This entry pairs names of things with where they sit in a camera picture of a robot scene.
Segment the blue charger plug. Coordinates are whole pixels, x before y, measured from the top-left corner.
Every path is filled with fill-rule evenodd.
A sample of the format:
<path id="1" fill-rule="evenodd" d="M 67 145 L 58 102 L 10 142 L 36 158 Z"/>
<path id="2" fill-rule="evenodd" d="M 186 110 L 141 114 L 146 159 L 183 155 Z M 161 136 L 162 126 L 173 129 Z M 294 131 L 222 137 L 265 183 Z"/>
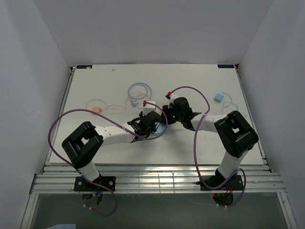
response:
<path id="1" fill-rule="evenodd" d="M 213 100 L 217 103 L 221 103 L 223 99 L 224 99 L 224 95 L 220 93 L 217 93 L 213 98 Z"/>

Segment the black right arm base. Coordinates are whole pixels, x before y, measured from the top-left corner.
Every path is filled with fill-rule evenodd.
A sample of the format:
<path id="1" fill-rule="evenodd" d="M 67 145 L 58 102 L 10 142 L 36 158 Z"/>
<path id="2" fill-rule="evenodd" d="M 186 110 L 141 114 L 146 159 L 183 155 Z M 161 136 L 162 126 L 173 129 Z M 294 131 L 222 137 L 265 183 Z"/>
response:
<path id="1" fill-rule="evenodd" d="M 212 199 L 216 205 L 228 208 L 236 205 L 244 195 L 244 183 L 240 175 L 233 175 L 225 183 L 220 175 L 203 176 L 206 186 L 197 181 L 196 185 L 200 186 L 201 191 L 224 191 L 213 193 Z"/>

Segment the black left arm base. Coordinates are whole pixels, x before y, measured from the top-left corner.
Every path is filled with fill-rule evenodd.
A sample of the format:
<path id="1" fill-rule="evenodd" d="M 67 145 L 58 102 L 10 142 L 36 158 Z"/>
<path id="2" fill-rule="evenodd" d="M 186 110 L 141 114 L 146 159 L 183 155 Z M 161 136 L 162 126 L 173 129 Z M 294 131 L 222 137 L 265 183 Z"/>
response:
<path id="1" fill-rule="evenodd" d="M 82 177 L 76 177 L 75 179 L 73 190 L 82 193 L 81 199 L 85 206 L 96 207 L 101 203 L 103 193 L 108 191 L 100 186 L 115 191 L 116 177 L 99 176 L 93 183 L 98 184 L 99 186 L 91 184 Z"/>

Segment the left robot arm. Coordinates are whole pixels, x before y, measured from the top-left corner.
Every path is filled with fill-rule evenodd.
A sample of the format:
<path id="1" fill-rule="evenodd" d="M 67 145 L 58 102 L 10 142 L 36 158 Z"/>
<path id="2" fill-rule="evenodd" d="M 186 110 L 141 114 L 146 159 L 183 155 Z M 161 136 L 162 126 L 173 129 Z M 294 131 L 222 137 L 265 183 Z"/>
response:
<path id="1" fill-rule="evenodd" d="M 94 191 L 101 186 L 100 173 L 92 161 L 100 147 L 142 141 L 156 130 L 160 120 L 161 116 L 151 111 L 125 123 L 122 127 L 94 126 L 87 121 L 75 129 L 61 146 L 72 166 L 85 177 L 85 186 Z"/>

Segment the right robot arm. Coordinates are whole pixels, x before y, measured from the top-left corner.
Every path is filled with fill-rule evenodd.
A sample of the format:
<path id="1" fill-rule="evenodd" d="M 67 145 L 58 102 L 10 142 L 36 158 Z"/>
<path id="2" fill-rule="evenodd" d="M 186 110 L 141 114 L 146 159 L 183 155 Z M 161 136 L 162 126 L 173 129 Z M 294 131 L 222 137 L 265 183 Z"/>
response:
<path id="1" fill-rule="evenodd" d="M 217 133 L 225 148 L 225 154 L 215 175 L 204 182 L 210 187 L 227 189 L 238 173 L 240 163 L 245 155 L 258 142 L 255 130 L 239 111 L 229 114 L 213 115 L 194 112 L 185 97 L 169 93 L 166 98 L 169 103 L 163 105 L 163 111 L 172 125 L 177 122 L 190 131 L 207 131 Z"/>

